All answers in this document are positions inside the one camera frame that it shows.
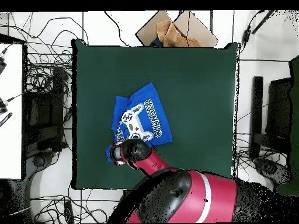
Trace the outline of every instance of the game controller graphic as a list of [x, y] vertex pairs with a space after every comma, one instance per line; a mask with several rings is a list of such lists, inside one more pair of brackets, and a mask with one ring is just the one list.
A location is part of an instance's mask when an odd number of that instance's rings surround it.
[[140, 123], [138, 114], [140, 114], [140, 112], [142, 112], [143, 109], [144, 105], [142, 103], [138, 104], [131, 110], [126, 111], [121, 117], [121, 122], [127, 126], [128, 131], [130, 133], [128, 137], [129, 139], [139, 138], [143, 141], [149, 141], [152, 138], [154, 138], [154, 134], [150, 131], [144, 131]]

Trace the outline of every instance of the wire bundle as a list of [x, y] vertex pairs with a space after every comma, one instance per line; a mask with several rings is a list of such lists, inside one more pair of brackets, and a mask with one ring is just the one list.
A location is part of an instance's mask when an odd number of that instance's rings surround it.
[[[60, 217], [64, 217], [65, 221], [68, 221], [68, 214], [66, 214], [65, 212], [60, 212], [60, 210], [57, 207], [57, 204], [65, 202], [65, 201], [71, 201], [74, 205], [80, 207], [81, 209], [83, 209], [85, 212], [80, 213], [79, 215], [75, 215], [74, 216], [74, 220], [78, 220], [80, 221], [79, 223], [76, 224], [80, 224], [82, 220], [86, 219], [87, 217], [91, 217], [96, 223], [106, 223], [108, 220], [107, 214], [105, 211], [103, 211], [102, 209], [94, 209], [92, 211], [90, 211], [87, 207], [84, 207], [82, 205], [77, 204], [74, 200], [72, 200], [69, 196], [63, 196], [63, 195], [56, 195], [56, 196], [52, 196], [52, 197], [61, 197], [60, 199], [52, 199], [45, 207], [43, 207], [41, 209], [41, 211], [36, 214], [36, 216], [33, 219], [34, 223], [52, 223], [52, 224], [63, 224], [62, 220], [60, 219]], [[40, 198], [33, 198], [31, 200], [42, 200], [43, 198], [48, 198], [48, 197], [40, 197]], [[98, 222], [98, 220], [96, 220], [96, 218], [93, 216], [94, 212], [101, 212], [104, 214], [106, 220], [104, 222]], [[45, 220], [45, 221], [39, 221], [40, 216], [42, 214], [47, 214], [50, 219], [49, 220]]]

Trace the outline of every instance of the floor tile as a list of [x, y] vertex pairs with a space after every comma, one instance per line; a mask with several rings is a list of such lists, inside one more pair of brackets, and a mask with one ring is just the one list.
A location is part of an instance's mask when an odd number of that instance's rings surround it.
[[[32, 214], [33, 221], [35, 220], [37, 220], [38, 222], [49, 221], [46, 224], [52, 224], [53, 221], [50, 221], [51, 216], [55, 220], [55, 224], [59, 224], [58, 220], [56, 220], [57, 214], [54, 211], [52, 211], [52, 209], [54, 210], [58, 209], [58, 214], [64, 213], [64, 201], [56, 201], [57, 209], [54, 203], [51, 202], [51, 200], [32, 200], [30, 202], [30, 206], [31, 206], [31, 214]], [[43, 210], [44, 212], [47, 209], [49, 210], [49, 212], [39, 214], [41, 210]], [[63, 216], [60, 216], [59, 220], [63, 224], [66, 223], [66, 220]]]
[[218, 39], [215, 48], [224, 48], [232, 42], [232, 19], [233, 10], [213, 11], [213, 35]]
[[82, 190], [83, 200], [113, 200], [119, 201], [123, 196], [123, 190], [88, 189]]
[[[141, 46], [136, 32], [156, 14], [151, 11], [107, 11], [107, 14], [119, 25], [120, 37], [129, 46]], [[84, 12], [84, 29], [91, 46], [125, 46], [119, 39], [119, 31], [104, 11]]]
[[60, 152], [56, 164], [38, 172], [32, 181], [30, 197], [68, 195], [68, 186], [72, 179], [72, 153], [69, 149]]
[[[91, 202], [88, 202], [88, 205], [86, 207], [86, 201], [85, 202], [83, 201], [82, 206], [86, 210], [89, 210], [92, 213], [93, 217], [99, 223], [106, 223], [107, 218], [109, 218], [109, 216], [114, 211], [114, 207], [117, 206], [117, 202], [95, 202], [95, 201], [91, 201]], [[74, 204], [72, 205], [72, 208], [73, 208], [74, 216], [80, 217], [81, 208], [79, 206], [74, 205]], [[86, 213], [86, 211], [84, 209], [82, 209], [82, 215], [81, 215], [82, 223], [96, 223], [96, 221], [93, 219], [93, 217], [88, 215]]]
[[[234, 41], [241, 42], [244, 30], [258, 10], [236, 10]], [[268, 10], [258, 14], [251, 23], [251, 31], [265, 17]], [[280, 10], [263, 26], [251, 34], [240, 58], [259, 60], [291, 60], [299, 54], [297, 17], [293, 10]]]
[[[82, 12], [34, 12], [32, 19], [30, 16], [26, 22], [29, 15], [28, 12], [9, 15], [10, 25], [24, 29], [32, 36], [38, 36], [38, 38], [31, 38], [14, 27], [9, 28], [11, 36], [28, 41], [29, 53], [61, 54], [67, 50], [65, 53], [72, 54], [71, 39], [82, 38], [82, 28], [80, 27], [82, 26]], [[45, 27], [47, 22], [54, 18], [72, 18], [76, 23], [71, 19], [57, 19], [51, 20]]]

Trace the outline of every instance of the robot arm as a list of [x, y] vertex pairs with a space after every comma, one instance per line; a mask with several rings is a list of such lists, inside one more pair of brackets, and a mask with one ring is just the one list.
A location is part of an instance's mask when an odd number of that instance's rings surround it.
[[109, 150], [115, 164], [126, 162], [134, 169], [143, 169], [149, 175], [170, 167], [140, 139], [128, 139]]

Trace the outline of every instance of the white table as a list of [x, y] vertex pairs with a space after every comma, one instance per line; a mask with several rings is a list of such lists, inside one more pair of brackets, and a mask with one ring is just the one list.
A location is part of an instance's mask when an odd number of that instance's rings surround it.
[[[0, 53], [7, 47], [0, 44]], [[14, 44], [4, 56], [7, 64], [0, 74], [0, 98], [5, 101], [22, 93], [22, 45]], [[22, 96], [8, 103], [8, 111], [0, 115], [2, 121], [9, 113], [12, 117], [0, 127], [0, 179], [21, 179], [22, 165]]]

